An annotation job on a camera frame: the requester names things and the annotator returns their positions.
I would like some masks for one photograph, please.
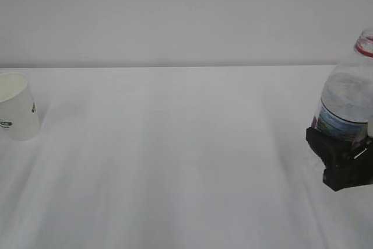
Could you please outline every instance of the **table surface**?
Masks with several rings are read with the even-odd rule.
[[[372,187],[305,141],[331,69],[22,69],[43,125],[0,138],[0,248],[372,248]]]

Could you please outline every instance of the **water bottle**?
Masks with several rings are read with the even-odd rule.
[[[311,127],[358,146],[372,117],[373,29],[366,29],[325,82]]]

